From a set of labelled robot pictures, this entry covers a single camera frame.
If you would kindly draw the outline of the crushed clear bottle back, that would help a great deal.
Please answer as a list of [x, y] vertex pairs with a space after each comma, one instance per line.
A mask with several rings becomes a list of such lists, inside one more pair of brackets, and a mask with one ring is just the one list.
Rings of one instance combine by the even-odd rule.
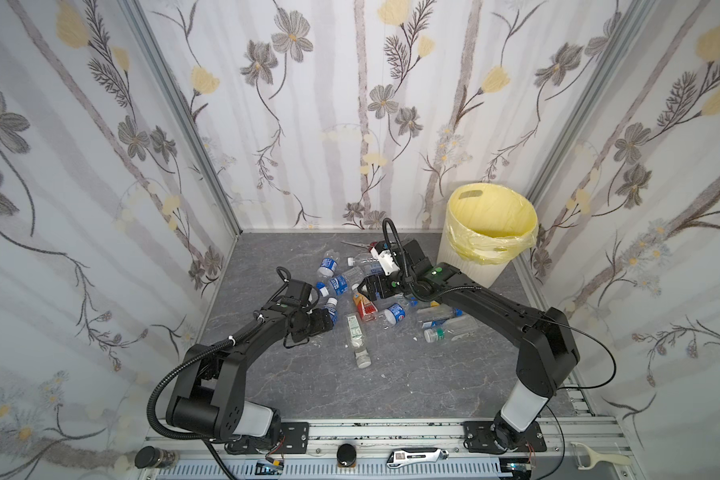
[[362, 252], [355, 256], [351, 256], [347, 259], [347, 264], [350, 267], [365, 266], [376, 262], [377, 259], [373, 257], [370, 252]]

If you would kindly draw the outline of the blue label bottle back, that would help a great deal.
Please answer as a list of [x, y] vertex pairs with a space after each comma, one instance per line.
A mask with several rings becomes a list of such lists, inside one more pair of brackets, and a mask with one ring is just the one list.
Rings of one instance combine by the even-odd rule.
[[338, 268], [339, 259], [340, 255], [337, 251], [326, 251], [317, 269], [317, 274], [325, 278], [333, 277]]

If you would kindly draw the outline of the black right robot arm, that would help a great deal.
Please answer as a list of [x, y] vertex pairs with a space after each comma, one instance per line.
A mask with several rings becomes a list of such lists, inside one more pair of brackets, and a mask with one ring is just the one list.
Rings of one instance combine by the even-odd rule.
[[372, 300], [403, 294], [422, 303], [448, 305], [492, 328], [518, 349], [517, 380], [487, 428], [485, 450], [503, 454], [526, 445], [528, 430], [580, 360], [565, 314], [511, 301], [449, 263], [433, 264], [415, 240], [402, 246], [375, 242], [369, 253], [382, 268], [360, 283], [363, 294]]

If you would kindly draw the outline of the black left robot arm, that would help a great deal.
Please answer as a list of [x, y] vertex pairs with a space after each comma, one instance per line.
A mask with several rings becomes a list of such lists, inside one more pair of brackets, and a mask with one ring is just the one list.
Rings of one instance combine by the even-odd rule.
[[318, 289], [286, 279], [253, 319], [227, 339], [197, 344], [151, 393], [146, 418], [151, 429], [173, 440], [232, 443], [244, 437], [275, 447], [283, 437], [280, 413], [246, 400], [248, 368], [276, 343], [303, 346], [334, 327], [317, 306]]

